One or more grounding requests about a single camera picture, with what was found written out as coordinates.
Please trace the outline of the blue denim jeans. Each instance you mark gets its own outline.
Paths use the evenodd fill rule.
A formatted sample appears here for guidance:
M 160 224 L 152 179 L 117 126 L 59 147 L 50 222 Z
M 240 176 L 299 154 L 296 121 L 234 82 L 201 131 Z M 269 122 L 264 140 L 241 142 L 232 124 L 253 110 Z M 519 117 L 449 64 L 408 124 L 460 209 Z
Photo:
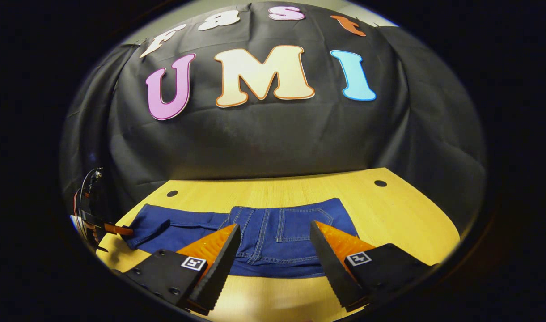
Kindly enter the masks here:
M 130 224 L 134 235 L 124 240 L 132 250 L 178 251 L 219 229 L 238 224 L 241 243 L 230 275 L 309 279 L 324 276 L 310 242 L 313 221 L 357 236 L 346 208 L 338 198 L 332 198 L 294 207 L 234 206 L 228 213 L 190 212 L 146 204 Z

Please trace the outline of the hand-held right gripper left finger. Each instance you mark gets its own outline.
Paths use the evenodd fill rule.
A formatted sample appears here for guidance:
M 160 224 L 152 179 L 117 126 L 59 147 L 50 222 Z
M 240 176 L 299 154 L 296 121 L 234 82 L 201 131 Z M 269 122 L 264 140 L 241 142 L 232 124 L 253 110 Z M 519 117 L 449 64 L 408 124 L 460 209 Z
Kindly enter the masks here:
M 241 243 L 241 229 L 232 224 L 181 248 L 159 249 L 140 263 L 113 274 L 177 308 L 207 316 L 221 295 Z

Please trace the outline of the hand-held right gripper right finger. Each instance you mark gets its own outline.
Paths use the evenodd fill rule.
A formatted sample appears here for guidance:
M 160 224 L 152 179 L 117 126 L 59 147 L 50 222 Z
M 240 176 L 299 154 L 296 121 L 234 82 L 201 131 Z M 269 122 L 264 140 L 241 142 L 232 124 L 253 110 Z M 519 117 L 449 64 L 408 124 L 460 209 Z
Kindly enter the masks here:
M 373 246 L 320 221 L 310 223 L 310 241 L 348 312 L 390 300 L 434 268 L 393 243 Z

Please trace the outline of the black backdrop cloth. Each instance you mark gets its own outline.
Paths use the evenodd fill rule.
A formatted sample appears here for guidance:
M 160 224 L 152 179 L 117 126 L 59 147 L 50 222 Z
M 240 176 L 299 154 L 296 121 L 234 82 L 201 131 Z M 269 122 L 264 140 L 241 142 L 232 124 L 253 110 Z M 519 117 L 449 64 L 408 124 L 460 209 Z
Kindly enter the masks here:
M 273 3 L 234 6 L 238 21 L 199 30 L 209 13 L 159 38 L 123 44 L 93 67 L 65 117 L 60 192 L 106 171 L 124 213 L 168 180 L 270 178 L 385 167 L 434 202 L 459 232 L 478 214 L 486 145 L 469 94 L 447 64 L 396 26 L 300 5 L 302 20 L 273 20 Z M 277 46 L 303 49 L 314 97 L 261 100 L 253 83 L 222 75 L 221 52 L 264 62 Z

